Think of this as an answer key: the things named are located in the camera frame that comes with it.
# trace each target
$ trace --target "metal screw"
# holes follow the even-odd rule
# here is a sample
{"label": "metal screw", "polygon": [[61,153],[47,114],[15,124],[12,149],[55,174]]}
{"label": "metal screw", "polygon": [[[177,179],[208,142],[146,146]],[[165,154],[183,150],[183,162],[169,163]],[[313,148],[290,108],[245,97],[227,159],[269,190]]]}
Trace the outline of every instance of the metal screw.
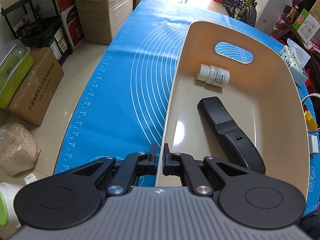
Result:
{"label": "metal screw", "polygon": [[196,191],[200,194],[208,194],[211,192],[211,188],[208,186],[198,186],[196,187]]}
{"label": "metal screw", "polygon": [[108,188],[108,191],[111,193],[111,194],[120,194],[124,191],[124,188],[121,187],[121,186],[118,186],[118,185],[115,185],[115,186],[111,186]]}

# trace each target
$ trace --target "beige storage bin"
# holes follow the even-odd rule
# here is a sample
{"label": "beige storage bin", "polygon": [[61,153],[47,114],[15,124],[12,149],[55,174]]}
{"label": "beige storage bin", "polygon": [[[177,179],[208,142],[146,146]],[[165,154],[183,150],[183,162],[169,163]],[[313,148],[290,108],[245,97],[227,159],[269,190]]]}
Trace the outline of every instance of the beige storage bin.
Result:
{"label": "beige storage bin", "polygon": [[[253,54],[250,63],[215,51],[225,41]],[[220,88],[196,79],[200,64],[230,71]],[[227,160],[206,120],[197,109],[202,98],[217,96],[238,126],[255,144],[266,175],[296,186],[307,198],[309,146],[307,127],[290,71],[272,49],[246,34],[209,22],[190,25],[172,83],[156,186],[178,186],[180,179],[162,175],[164,143],[171,152],[202,160],[213,155]]]}

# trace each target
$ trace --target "bottle cap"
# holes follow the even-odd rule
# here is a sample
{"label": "bottle cap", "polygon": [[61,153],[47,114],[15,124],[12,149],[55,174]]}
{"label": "bottle cap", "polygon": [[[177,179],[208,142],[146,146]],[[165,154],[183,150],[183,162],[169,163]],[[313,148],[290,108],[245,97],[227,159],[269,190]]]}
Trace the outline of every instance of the bottle cap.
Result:
{"label": "bottle cap", "polygon": [[209,76],[210,68],[205,64],[201,64],[197,72],[197,80],[205,81]]}

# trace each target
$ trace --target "tile floor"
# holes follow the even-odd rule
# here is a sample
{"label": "tile floor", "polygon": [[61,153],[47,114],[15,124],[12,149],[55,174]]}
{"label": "tile floor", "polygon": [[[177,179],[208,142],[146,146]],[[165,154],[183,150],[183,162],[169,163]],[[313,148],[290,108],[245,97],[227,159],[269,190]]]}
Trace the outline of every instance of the tile floor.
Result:
{"label": "tile floor", "polygon": [[[188,5],[207,8],[226,14],[223,6],[213,0],[169,0],[172,2],[187,3]],[[107,49],[107,45],[82,42],[74,50],[62,68],[64,76],[52,98],[42,125],[35,127],[26,124],[14,117],[9,117],[8,122],[22,122],[36,139],[41,153],[33,170],[28,170],[14,177],[6,175],[0,170],[0,181],[18,182],[24,185],[23,178],[29,173],[34,173],[38,179],[51,176],[62,140],[77,103],[89,81],[95,67]],[[0,236],[6,239],[14,232],[12,227],[0,227]]]}

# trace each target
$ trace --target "table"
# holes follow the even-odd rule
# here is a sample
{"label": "table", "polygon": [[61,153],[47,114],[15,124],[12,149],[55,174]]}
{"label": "table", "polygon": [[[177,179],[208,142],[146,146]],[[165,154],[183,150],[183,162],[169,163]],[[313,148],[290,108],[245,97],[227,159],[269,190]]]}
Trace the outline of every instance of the table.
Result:
{"label": "table", "polygon": [[[166,0],[142,0],[110,44],[85,88],[65,134],[55,173],[101,156],[124,159],[148,151],[162,141],[163,127],[180,49],[188,26],[210,21],[245,33],[276,52],[283,45],[266,34],[217,12]],[[225,45],[220,53],[246,61],[238,47]],[[298,88],[300,96],[306,87]],[[320,159],[313,161],[306,213],[319,199]],[[139,185],[154,186],[155,176]]]}

